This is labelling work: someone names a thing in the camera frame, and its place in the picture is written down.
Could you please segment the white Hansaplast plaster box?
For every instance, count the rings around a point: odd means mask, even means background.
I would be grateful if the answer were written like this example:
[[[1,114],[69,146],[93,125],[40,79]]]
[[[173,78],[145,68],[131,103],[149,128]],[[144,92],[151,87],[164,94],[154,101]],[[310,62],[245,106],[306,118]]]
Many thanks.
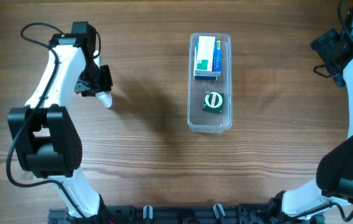
[[[195,80],[217,80],[221,72],[213,72],[206,70],[195,70],[194,79]]]

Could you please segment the white green medicine box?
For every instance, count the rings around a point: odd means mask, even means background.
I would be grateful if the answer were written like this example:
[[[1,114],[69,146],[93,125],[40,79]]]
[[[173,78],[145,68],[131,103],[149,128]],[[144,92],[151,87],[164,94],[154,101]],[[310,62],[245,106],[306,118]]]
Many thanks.
[[[199,36],[196,45],[195,70],[211,72],[214,59],[215,37]]]

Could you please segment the blue lozenges box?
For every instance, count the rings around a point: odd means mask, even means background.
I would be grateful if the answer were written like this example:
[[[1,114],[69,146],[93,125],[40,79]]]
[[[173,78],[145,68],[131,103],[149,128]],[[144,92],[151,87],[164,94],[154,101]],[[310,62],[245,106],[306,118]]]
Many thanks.
[[[221,56],[221,41],[220,40],[215,41],[212,71],[222,73],[222,56]]]

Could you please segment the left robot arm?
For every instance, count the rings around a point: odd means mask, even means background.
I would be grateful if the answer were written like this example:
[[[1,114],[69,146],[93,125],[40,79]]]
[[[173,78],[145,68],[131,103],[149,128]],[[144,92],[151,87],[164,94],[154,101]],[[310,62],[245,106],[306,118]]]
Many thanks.
[[[100,60],[101,39],[87,21],[60,29],[48,43],[24,40],[49,51],[44,74],[33,95],[8,114],[12,144],[6,160],[11,184],[31,188],[51,184],[66,203],[70,223],[114,223],[99,193],[92,189],[80,164],[82,142],[68,113],[74,93],[112,105],[110,69]]]

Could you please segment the green Zam-Buk tin box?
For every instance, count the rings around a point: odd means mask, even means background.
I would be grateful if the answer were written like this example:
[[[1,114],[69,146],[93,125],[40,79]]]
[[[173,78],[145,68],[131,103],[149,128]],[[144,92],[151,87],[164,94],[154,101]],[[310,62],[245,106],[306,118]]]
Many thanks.
[[[224,107],[224,94],[206,90],[202,109],[211,113],[220,114]]]

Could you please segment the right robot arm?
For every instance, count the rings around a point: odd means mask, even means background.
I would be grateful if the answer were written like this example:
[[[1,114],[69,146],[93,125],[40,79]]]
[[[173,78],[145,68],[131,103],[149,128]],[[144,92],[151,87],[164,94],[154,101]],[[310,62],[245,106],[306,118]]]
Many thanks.
[[[310,46],[323,60],[325,77],[347,89],[347,138],[321,159],[315,179],[281,191],[261,208],[258,216],[267,223],[319,223],[323,212],[333,207],[344,222],[353,219],[353,7],[344,16],[342,5],[341,1],[337,7],[341,31],[332,29]]]

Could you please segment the white bottle clear cap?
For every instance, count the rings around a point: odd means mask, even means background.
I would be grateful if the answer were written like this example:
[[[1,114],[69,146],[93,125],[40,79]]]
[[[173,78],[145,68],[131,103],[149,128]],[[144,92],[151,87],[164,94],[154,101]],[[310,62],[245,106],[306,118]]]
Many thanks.
[[[96,93],[95,96],[101,101],[105,108],[111,108],[113,99],[110,91],[101,91]]]

